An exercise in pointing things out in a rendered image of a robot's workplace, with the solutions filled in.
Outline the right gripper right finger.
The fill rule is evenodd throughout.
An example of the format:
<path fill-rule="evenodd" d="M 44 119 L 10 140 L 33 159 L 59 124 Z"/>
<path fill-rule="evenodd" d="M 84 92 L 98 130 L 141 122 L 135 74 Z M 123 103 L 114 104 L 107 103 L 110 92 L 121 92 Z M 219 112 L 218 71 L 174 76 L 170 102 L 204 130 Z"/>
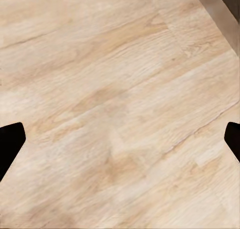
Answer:
<path fill-rule="evenodd" d="M 240 162 L 240 123 L 231 121 L 227 124 L 224 140 Z"/>

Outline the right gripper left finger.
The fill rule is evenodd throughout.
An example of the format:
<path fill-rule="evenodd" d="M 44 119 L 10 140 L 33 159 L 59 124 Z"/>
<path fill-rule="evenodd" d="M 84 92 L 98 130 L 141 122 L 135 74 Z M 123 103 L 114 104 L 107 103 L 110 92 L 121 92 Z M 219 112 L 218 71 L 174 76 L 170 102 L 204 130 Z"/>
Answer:
<path fill-rule="evenodd" d="M 26 141 L 22 122 L 0 127 L 0 182 Z"/>

